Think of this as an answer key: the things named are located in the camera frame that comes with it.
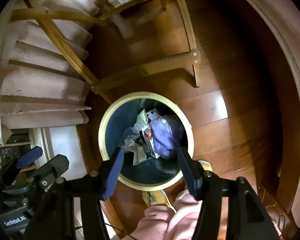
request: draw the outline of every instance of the pink pants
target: pink pants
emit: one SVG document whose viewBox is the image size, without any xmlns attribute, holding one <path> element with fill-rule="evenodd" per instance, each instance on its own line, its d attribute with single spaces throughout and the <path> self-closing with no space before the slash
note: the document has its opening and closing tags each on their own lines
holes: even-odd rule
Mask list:
<svg viewBox="0 0 300 240">
<path fill-rule="evenodd" d="M 196 201 L 188 190 L 176 198 L 173 209 L 151 206 L 131 235 L 137 240 L 186 240 L 191 239 L 199 216 L 202 201 Z"/>
</svg>

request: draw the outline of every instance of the wooden floor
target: wooden floor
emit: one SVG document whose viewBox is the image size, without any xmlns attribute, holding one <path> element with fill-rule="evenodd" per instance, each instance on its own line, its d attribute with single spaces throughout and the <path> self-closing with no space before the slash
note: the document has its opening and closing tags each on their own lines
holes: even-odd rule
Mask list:
<svg viewBox="0 0 300 240">
<path fill-rule="evenodd" d="M 194 159 L 207 160 L 221 177 L 244 176 L 257 190 L 275 172 L 282 151 L 280 113 L 267 66 L 244 26 L 218 0 L 186 0 L 197 47 L 201 51 L 200 79 L 194 88 L 191 66 L 134 80 L 111 89 L 119 98 L 135 91 L 161 94 L 188 117 L 194 134 Z M 130 8 L 116 23 L 91 29 L 86 65 L 98 79 L 137 64 L 188 51 L 178 8 L 160 0 Z M 90 93 L 86 105 L 90 139 L 97 157 L 98 127 L 108 107 Z M 175 198 L 183 181 L 167 189 Z M 118 182 L 112 204 L 128 232 L 144 217 L 141 192 Z"/>
</svg>

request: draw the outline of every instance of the cable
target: cable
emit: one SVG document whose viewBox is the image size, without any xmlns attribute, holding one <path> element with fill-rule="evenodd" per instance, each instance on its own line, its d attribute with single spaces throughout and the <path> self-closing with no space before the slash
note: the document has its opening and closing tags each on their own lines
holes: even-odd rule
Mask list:
<svg viewBox="0 0 300 240">
<path fill-rule="evenodd" d="M 132 239 L 137 240 L 137 239 L 134 238 L 133 236 L 131 236 L 131 235 L 129 235 L 128 233 L 126 233 L 124 230 L 119 229 L 119 228 L 116 228 L 116 227 L 114 227 L 114 226 L 112 226 L 112 225 L 109 225 L 109 224 L 107 224 L 107 223 L 105 223 L 105 224 L 106 224 L 107 226 L 111 226 L 111 227 L 113 227 L 114 229 L 119 230 L 120 232 L 123 232 L 125 235 L 130 236 Z M 83 228 L 83 227 L 76 227 L 76 228 L 74 228 L 74 230 L 78 230 L 78 229 L 80 229 L 80 228 Z"/>
<path fill-rule="evenodd" d="M 112 225 L 109 225 L 109 224 L 107 224 L 107 223 L 105 223 L 106 225 L 108 225 L 108 226 L 111 226 L 111 227 L 113 227 L 114 229 L 117 229 L 117 230 L 119 230 L 120 232 L 123 232 L 123 233 L 125 233 L 127 236 L 130 236 L 132 239 L 134 239 L 134 240 L 137 240 L 136 238 L 134 238 L 133 236 L 131 236 L 130 234 L 128 234 L 128 233 L 126 233 L 124 230 L 122 230 L 122 229 L 119 229 L 119 228 L 116 228 L 116 227 L 114 227 L 114 226 L 112 226 Z"/>
</svg>

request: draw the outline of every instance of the yellow rim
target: yellow rim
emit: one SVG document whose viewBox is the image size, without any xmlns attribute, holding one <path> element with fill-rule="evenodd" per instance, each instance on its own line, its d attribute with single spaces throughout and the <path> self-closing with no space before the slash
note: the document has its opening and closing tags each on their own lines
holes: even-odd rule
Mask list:
<svg viewBox="0 0 300 240">
<path fill-rule="evenodd" d="M 162 102 L 165 105 L 167 105 L 168 107 L 170 107 L 176 113 L 176 115 L 180 118 L 183 126 L 185 127 L 185 131 L 187 134 L 187 140 L 188 140 L 188 153 L 189 153 L 190 157 L 192 158 L 193 151 L 194 151 L 194 138 L 193 138 L 193 133 L 192 133 L 192 127 L 191 127 L 191 124 L 189 123 L 187 117 L 180 110 L 180 108 L 175 103 L 170 101 L 169 99 L 167 99 L 163 96 L 160 96 L 158 94 L 150 93 L 150 92 L 135 92 L 135 93 L 125 95 L 125 96 L 119 98 L 117 101 L 115 101 L 107 109 L 107 111 L 105 112 L 105 114 L 102 117 L 101 124 L 99 127 L 99 133 L 98 133 L 99 148 L 100 148 L 100 153 L 101 153 L 102 159 L 104 161 L 109 160 L 109 155 L 106 151 L 105 133 L 106 133 L 106 127 L 110 120 L 110 117 L 120 106 L 122 106 L 126 102 L 134 100 L 134 99 L 140 99 L 140 98 L 154 99 L 159 102 Z M 139 190 L 153 191 L 153 190 L 161 190 L 161 189 L 170 187 L 171 185 L 175 184 L 179 179 L 181 179 L 182 176 L 183 176 L 182 172 L 179 171 L 173 178 L 167 180 L 166 182 L 152 184 L 152 185 L 134 182 L 121 174 L 119 175 L 118 179 L 123 184 L 125 184 L 129 187 L 139 189 Z"/>
</svg>

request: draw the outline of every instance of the person's foot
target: person's foot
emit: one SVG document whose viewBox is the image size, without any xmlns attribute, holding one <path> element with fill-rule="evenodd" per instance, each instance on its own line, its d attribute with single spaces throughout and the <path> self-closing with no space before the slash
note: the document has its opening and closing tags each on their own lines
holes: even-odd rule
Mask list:
<svg viewBox="0 0 300 240">
<path fill-rule="evenodd" d="M 206 162 L 206 161 L 198 161 L 202 168 L 205 170 L 205 171 L 212 171 L 212 167 L 211 167 L 211 164 Z"/>
<path fill-rule="evenodd" d="M 142 191 L 142 198 L 148 207 L 160 205 L 174 209 L 164 190 Z"/>
</svg>

